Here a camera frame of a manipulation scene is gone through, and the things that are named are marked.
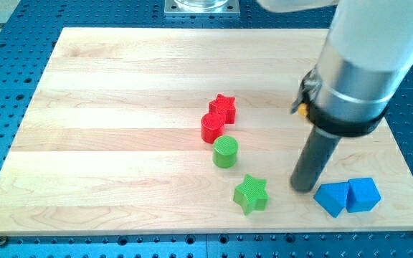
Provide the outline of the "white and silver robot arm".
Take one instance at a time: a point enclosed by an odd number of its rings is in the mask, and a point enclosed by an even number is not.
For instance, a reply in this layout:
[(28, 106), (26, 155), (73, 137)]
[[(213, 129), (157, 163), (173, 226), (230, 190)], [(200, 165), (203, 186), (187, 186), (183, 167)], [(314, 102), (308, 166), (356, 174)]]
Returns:
[(413, 1), (340, 0), (314, 68), (312, 104), (335, 119), (378, 117), (413, 64)]

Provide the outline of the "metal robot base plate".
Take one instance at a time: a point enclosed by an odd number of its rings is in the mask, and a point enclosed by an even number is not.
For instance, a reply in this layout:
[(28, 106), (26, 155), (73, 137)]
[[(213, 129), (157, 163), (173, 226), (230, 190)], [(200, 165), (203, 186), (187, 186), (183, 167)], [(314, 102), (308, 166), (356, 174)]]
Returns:
[(163, 9), (169, 16), (240, 13), (238, 0), (165, 0)]

